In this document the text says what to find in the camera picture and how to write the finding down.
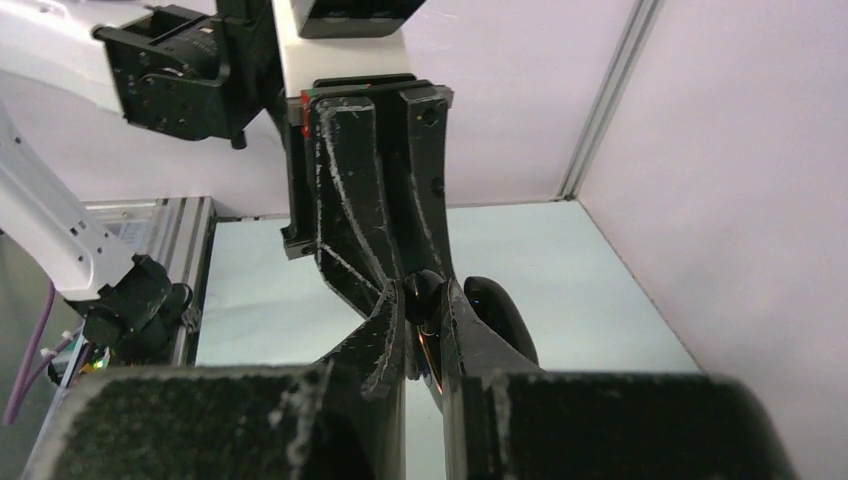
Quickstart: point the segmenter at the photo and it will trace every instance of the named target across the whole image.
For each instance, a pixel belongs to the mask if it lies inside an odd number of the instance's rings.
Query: wire
[[[18,367],[18,376],[15,377],[15,384],[12,387],[12,394],[9,395],[9,403],[6,404],[6,411],[3,412],[3,425],[11,425],[18,416],[18,411],[21,409],[24,396],[26,396],[27,375],[32,368],[32,361],[35,358],[35,351],[38,348],[41,337],[44,335],[44,328],[47,326],[47,319],[50,318],[50,312],[53,310],[53,300],[56,299],[56,286],[50,281],[47,284],[47,298],[44,300],[44,307],[41,309],[41,315],[35,323],[35,329],[27,343],[24,351],[24,358],[21,361],[21,366]]]
[[[32,385],[35,383],[35,381],[38,380],[38,377],[40,377],[41,374],[44,373],[44,370],[46,370],[47,367],[50,366],[50,362],[52,362],[54,358],[59,356],[59,354],[62,353],[62,350],[68,348],[68,345],[70,345],[71,342],[74,341],[74,338],[79,336],[81,332],[82,327],[77,328],[74,333],[67,336],[68,338],[65,338],[64,340],[62,340],[61,343],[59,343],[59,345],[56,345],[56,348],[50,350],[46,355],[42,355],[44,357],[44,360],[41,361],[35,371],[33,371],[27,379],[26,386],[24,387],[24,396],[29,392],[29,389],[32,388]]]

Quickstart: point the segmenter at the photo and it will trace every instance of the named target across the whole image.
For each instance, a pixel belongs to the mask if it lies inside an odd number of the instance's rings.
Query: table surface
[[[698,369],[576,202],[448,212],[457,275],[501,283],[548,370]],[[288,261],[285,220],[220,224],[198,365],[311,363],[360,322],[311,259]],[[421,382],[406,389],[407,478],[445,477],[441,415]]]

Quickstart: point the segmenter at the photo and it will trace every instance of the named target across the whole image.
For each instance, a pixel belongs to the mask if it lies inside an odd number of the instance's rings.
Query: purple cable
[[[79,334],[79,331],[80,330],[78,329],[78,331],[74,332],[73,335],[71,335],[71,338],[66,338],[65,340],[62,340],[59,345],[56,345],[56,348],[54,348],[53,351],[59,354],[62,352],[62,350],[68,348],[68,345],[70,345],[71,342],[74,341],[74,337]],[[29,389],[32,388],[32,384],[35,383],[35,381],[38,380],[38,377],[41,376],[42,373],[44,373],[44,370],[50,366],[50,362],[52,362],[54,358],[56,358],[56,355],[53,354],[44,357],[44,360],[41,361],[41,364],[38,365],[35,371],[33,371],[27,379],[27,383],[26,385],[24,385],[24,395],[29,392]]]
[[[6,404],[6,411],[3,413],[3,425],[11,425],[21,409],[21,403],[23,403],[27,390],[27,376],[30,368],[32,368],[32,361],[35,358],[38,344],[41,342],[41,336],[44,335],[44,327],[47,326],[47,319],[50,318],[50,311],[53,310],[53,300],[55,299],[56,286],[51,281],[47,285],[47,298],[44,301],[44,308],[41,310],[41,315],[38,317],[38,322],[36,322],[32,336],[29,338],[29,343],[24,351],[24,358],[18,368],[18,376],[15,378],[15,385],[12,387],[12,394],[9,395],[9,403]]]

